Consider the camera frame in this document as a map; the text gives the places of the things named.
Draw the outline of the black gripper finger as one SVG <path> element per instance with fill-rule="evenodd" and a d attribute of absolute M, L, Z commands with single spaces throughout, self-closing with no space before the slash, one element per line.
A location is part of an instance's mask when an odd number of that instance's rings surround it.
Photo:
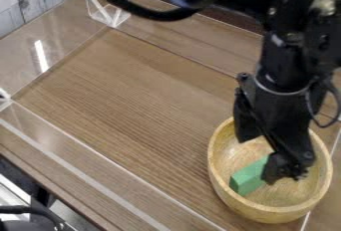
<path fill-rule="evenodd" d="M 273 185 L 282 178 L 298 181 L 307 175 L 307 169 L 315 161 L 315 153 L 309 132 L 295 133 L 287 138 L 273 134 L 265 136 L 273 152 L 261 175 L 262 180 Z"/>
<path fill-rule="evenodd" d="M 245 143 L 262 136 L 262 131 L 251 113 L 250 104 L 243 92 L 235 93 L 233 118 L 235 137 L 239 143 Z"/>

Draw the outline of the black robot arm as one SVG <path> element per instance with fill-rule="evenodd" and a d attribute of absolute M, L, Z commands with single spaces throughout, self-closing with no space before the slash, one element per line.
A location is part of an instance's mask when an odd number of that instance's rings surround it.
<path fill-rule="evenodd" d="M 314 164 L 309 126 L 329 126 L 317 114 L 326 96 L 337 103 L 333 85 L 341 68 L 341 0 L 178 0 L 186 8 L 210 4 L 251 16 L 262 25 L 259 63 L 241 74 L 234 102 L 235 135 L 241 142 L 263 136 L 273 152 L 261 179 L 271 184 L 283 177 L 299 179 Z"/>

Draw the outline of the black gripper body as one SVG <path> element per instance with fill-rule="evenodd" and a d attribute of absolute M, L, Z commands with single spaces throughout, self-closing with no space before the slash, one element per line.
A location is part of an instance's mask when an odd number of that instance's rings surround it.
<path fill-rule="evenodd" d="M 295 92 L 269 89 L 261 83 L 261 79 L 249 73 L 241 73 L 237 81 L 235 92 L 243 92 L 247 98 L 263 137 L 273 134 L 287 138 L 295 133 L 309 132 L 310 123 L 326 96 L 327 78 L 314 78 Z"/>

